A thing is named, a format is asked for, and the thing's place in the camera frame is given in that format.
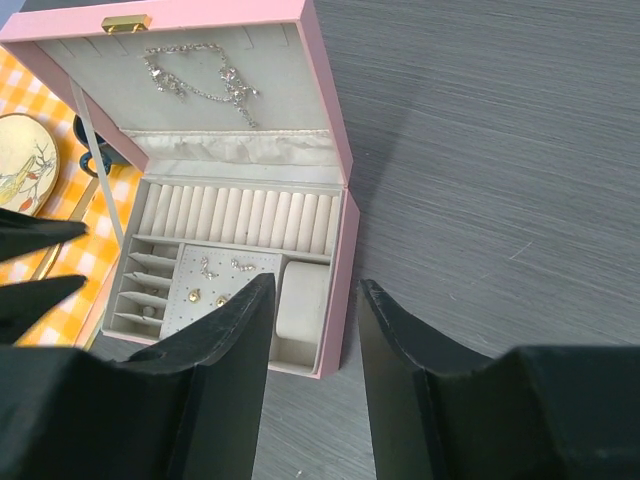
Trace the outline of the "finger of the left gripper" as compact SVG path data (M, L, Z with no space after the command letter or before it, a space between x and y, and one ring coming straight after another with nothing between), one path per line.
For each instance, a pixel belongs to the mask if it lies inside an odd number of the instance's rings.
M0 260L6 262L62 245L87 232L81 221L40 219L2 208Z
M83 275L66 275L2 286L1 343L16 342L44 314L83 287L86 281Z

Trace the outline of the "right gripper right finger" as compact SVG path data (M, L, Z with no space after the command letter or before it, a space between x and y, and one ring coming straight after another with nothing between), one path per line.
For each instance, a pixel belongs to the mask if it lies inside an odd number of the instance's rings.
M635 479L639 350L527 345L489 358L377 282L357 306L380 479Z

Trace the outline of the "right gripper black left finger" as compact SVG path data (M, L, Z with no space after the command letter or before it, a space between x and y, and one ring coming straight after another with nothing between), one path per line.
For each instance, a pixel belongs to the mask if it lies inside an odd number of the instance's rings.
M275 317L262 273L123 361L1 350L5 479L248 479Z

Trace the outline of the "small silver pink earring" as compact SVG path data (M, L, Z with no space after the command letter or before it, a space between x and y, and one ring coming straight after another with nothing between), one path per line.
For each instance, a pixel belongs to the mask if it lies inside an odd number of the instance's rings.
M218 274L209 268L209 259L207 257L201 259L200 274L207 280L213 280L218 277Z

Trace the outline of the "pink jewelry box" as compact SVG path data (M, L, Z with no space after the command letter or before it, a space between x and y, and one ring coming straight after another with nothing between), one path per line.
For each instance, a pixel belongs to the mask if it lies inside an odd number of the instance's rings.
M154 344L261 273L276 278L277 318L287 264L328 265L319 342L282 339L275 320L269 366L310 378L338 370L359 210L312 2L26 9L1 42L77 112L93 143L142 170L105 335ZM203 257L217 278L200 274ZM256 270L234 270L232 258Z

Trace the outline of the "small gold earring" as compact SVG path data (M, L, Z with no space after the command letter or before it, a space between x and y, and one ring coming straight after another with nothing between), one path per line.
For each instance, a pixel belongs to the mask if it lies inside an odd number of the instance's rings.
M191 290L188 294L188 300L191 303L199 302L201 300L201 290L199 288Z

